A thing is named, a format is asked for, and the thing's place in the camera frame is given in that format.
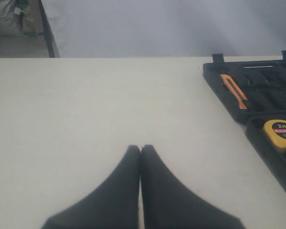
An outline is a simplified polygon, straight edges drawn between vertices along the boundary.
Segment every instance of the gray wall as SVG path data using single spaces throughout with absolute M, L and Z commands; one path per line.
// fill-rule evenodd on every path
M 61 57 L 279 55 L 286 0 L 42 0 Z

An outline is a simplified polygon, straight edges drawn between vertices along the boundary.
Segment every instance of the floor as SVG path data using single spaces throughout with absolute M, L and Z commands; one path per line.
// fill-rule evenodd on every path
M 46 46 L 37 37 L 0 36 L 0 58 L 48 58 Z

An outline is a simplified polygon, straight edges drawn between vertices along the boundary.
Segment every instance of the gray bag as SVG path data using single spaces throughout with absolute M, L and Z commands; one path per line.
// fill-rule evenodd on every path
M 15 0 L 0 0 L 0 35 L 22 35 L 21 22 L 18 15 L 10 11 Z

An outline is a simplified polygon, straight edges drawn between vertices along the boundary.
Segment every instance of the table surface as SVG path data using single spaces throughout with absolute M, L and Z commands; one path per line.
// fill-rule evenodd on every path
M 286 229 L 286 193 L 202 77 L 211 61 L 0 59 L 0 229 L 40 228 L 105 180 L 130 144 L 153 144 L 247 229 Z

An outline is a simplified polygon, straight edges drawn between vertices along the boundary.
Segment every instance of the yellow tape measure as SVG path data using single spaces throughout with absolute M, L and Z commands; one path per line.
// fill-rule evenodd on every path
M 274 147 L 280 152 L 286 151 L 286 121 L 275 119 L 265 123 L 264 132 Z

